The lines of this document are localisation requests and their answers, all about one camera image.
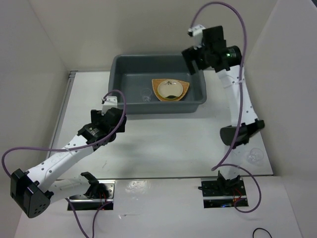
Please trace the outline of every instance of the white wall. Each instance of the white wall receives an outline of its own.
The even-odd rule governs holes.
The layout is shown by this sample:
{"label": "white wall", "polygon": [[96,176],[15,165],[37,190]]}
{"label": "white wall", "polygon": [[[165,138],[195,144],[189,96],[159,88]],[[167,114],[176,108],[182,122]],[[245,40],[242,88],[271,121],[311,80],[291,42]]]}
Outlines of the white wall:
{"label": "white wall", "polygon": [[[25,0],[0,1],[0,154],[14,146],[48,146],[67,84],[57,51]],[[26,169],[46,154],[13,152],[8,169]],[[0,169],[1,237],[14,236],[21,209]]]}
{"label": "white wall", "polygon": [[317,237],[316,39],[312,1],[279,0],[247,62],[267,153],[305,238]]}
{"label": "white wall", "polygon": [[[277,0],[226,0],[249,31],[251,51]],[[195,12],[208,0],[30,0],[68,69],[110,69],[122,53],[180,52],[193,44],[186,34]],[[229,45],[242,46],[235,14],[206,9],[197,23],[223,25]]]}

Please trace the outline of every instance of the gray plastic tub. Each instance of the gray plastic tub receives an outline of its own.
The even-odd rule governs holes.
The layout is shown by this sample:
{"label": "gray plastic tub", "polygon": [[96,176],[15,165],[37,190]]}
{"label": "gray plastic tub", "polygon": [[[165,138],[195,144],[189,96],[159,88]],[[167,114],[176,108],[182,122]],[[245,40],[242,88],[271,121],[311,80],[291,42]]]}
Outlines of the gray plastic tub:
{"label": "gray plastic tub", "polygon": [[[152,79],[170,78],[190,83],[180,101],[161,102],[154,94]],[[122,91],[127,100],[127,114],[193,113],[207,99],[204,74],[190,75],[181,54],[118,55],[114,58],[108,90]],[[123,107],[119,94],[118,107]]]}

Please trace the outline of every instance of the plastic container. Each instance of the plastic container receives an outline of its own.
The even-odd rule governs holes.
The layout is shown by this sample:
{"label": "plastic container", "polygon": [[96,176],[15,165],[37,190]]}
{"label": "plastic container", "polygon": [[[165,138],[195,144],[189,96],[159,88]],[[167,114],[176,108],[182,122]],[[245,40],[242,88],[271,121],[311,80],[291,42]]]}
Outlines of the plastic container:
{"label": "plastic container", "polygon": [[[161,102],[154,94],[152,79],[169,78],[190,83],[181,101]],[[193,113],[207,99],[204,74],[190,75],[181,54],[118,55],[114,58],[108,90],[122,91],[127,114]],[[123,101],[119,94],[118,107]]]}

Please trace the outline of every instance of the tabletop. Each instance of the tabletop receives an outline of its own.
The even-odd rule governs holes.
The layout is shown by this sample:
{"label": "tabletop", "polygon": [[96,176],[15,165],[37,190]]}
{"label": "tabletop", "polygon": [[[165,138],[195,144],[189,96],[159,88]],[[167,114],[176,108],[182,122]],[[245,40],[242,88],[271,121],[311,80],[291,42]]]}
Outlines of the tabletop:
{"label": "tabletop", "polygon": [[[85,171],[100,179],[217,176],[211,168],[227,148],[219,130],[230,125],[230,110],[216,73],[206,70],[204,75],[207,101],[195,113],[127,115],[124,133],[82,159],[61,178],[76,177]],[[109,72],[77,72],[71,80],[53,148],[66,145],[83,125],[90,123],[90,110],[101,110],[101,98],[108,92]],[[263,154],[260,163],[248,159],[253,149]],[[260,133],[245,146],[241,163],[254,175],[273,174]]]}
{"label": "tabletop", "polygon": [[[280,177],[257,177],[262,190],[259,208],[242,214],[233,207],[203,206],[199,178],[117,180],[113,210],[101,211],[95,238],[251,238],[255,228],[267,229],[274,238],[301,238]],[[250,177],[244,178],[250,210],[259,192]],[[83,237],[72,211],[63,199],[51,204],[40,216],[29,219],[22,213],[15,238]],[[95,211],[78,211],[89,237]],[[268,238],[259,231],[255,238]]]}

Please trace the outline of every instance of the black cable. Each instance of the black cable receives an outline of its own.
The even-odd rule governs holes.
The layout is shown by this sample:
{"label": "black cable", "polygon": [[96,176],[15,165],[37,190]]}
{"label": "black cable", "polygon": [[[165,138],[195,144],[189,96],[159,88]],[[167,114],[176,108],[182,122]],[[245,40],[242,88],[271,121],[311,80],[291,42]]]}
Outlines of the black cable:
{"label": "black cable", "polygon": [[252,233],[252,237],[253,237],[253,238],[254,238],[254,234],[255,234],[255,232],[256,232],[257,230],[266,231],[266,232],[268,233],[269,237],[273,238],[273,237],[271,236],[271,233],[270,233],[270,232],[268,232],[266,229],[261,228],[261,227],[258,227],[258,228],[256,228],[256,229],[253,231],[253,233]]}

